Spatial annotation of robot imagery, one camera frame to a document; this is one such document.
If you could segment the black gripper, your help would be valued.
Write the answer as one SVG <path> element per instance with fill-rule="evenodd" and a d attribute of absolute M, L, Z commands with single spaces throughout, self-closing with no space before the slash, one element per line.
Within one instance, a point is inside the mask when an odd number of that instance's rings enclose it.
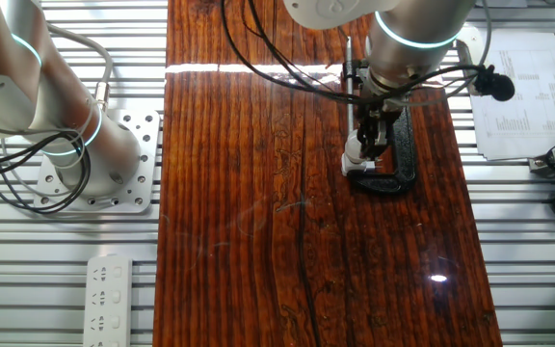
<path fill-rule="evenodd" d="M 361 120 L 357 129 L 360 142 L 360 157 L 373 160 L 380 157 L 388 147 L 387 124 L 410 124 L 410 112 L 403 99 L 392 98 L 374 101 L 373 97 L 362 98 L 357 105 L 357 117 Z M 377 134 L 369 120 L 377 121 Z"/>

